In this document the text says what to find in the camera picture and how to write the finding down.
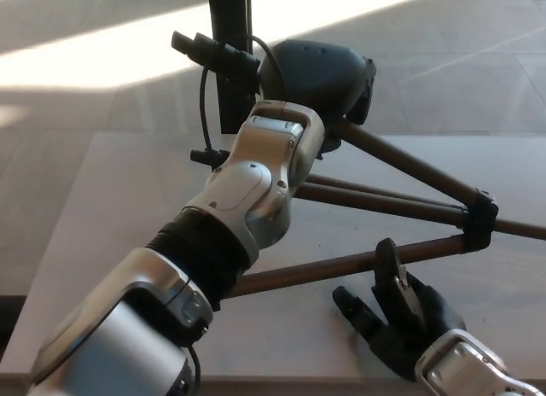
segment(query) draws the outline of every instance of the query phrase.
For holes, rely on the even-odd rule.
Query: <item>tripod clamp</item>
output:
[[[497,221],[498,205],[493,195],[481,189],[476,189],[476,192],[475,203],[467,208],[462,226],[465,253],[489,247]]]

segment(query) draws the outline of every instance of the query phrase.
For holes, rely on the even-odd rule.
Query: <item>silver robot arm segment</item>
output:
[[[193,207],[224,223],[246,249],[279,241],[290,225],[290,199],[305,181],[324,139],[324,126],[303,106],[262,101],[251,111],[226,162],[209,177]]]
[[[415,376],[433,396],[543,396],[510,377],[504,362],[467,331],[440,336],[415,366]]]
[[[205,189],[44,342],[29,394],[188,394],[183,348],[206,333],[212,310],[258,251],[286,234],[290,199],[323,138],[313,110],[258,102]]]

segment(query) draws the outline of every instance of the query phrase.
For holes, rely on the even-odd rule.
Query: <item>robotic arm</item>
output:
[[[201,64],[218,46],[202,36],[193,42],[176,33],[175,44]],[[259,61],[228,45],[222,50],[207,65],[256,90]],[[365,71],[369,63],[359,62]],[[371,84],[372,78],[363,75],[361,85]],[[358,88],[355,81],[349,79],[347,87]],[[347,93],[352,99],[360,89]],[[328,100],[309,97],[305,90],[300,94],[306,104],[316,104],[314,109]],[[291,197],[324,143],[328,122],[295,102],[256,104],[229,158],[203,191],[145,248],[119,263],[43,343],[29,395],[196,393],[198,381],[184,349],[195,355],[192,345],[209,329],[220,301],[254,264],[259,250],[288,231]],[[367,108],[358,111],[365,117]],[[376,257],[383,260],[373,289],[388,325],[346,289],[334,291],[341,313],[384,364],[404,379],[419,381],[431,395],[543,395],[510,377],[502,361],[464,330],[441,296],[405,271],[393,247],[389,241],[378,245]]]
[[[186,395],[184,347],[290,224],[290,199],[324,137],[318,115],[259,102],[231,155],[147,245],[129,254],[43,344],[31,395]]]

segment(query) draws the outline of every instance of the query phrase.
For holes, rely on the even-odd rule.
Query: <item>white table surface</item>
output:
[[[501,217],[546,224],[546,139],[388,139],[492,192]],[[0,377],[25,377],[44,337],[202,188],[209,171],[189,160],[196,147],[199,138],[172,134],[95,135],[0,363]],[[449,201],[348,145],[327,154],[313,172]],[[456,232],[446,225],[294,201],[290,231],[262,252],[252,272],[370,251],[388,236],[401,245]],[[409,269],[437,288],[516,375],[546,380],[546,242],[495,234],[484,252]],[[226,300],[196,347],[204,375],[250,382],[392,379],[336,311],[331,292],[342,283],[377,310],[369,273]]]

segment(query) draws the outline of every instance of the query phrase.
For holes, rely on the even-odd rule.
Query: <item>brown tripod leg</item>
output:
[[[402,245],[397,250],[402,264],[457,255],[464,253],[464,236]],[[375,251],[372,251],[259,272],[241,278],[227,298],[372,271],[374,264]]]
[[[385,197],[394,197],[407,201],[423,202],[425,204],[433,204],[442,207],[453,207],[453,204],[447,202],[440,202],[435,200],[428,200],[426,198],[416,197],[414,195],[407,195],[403,193],[397,193],[387,189],[378,189],[376,187],[370,187],[368,185],[350,183],[348,181],[338,180],[337,178],[330,178],[319,176],[317,174],[310,174],[305,180],[306,183],[327,185],[328,187],[335,187],[336,189],[348,189],[350,191],[362,191],[363,193],[383,195]]]

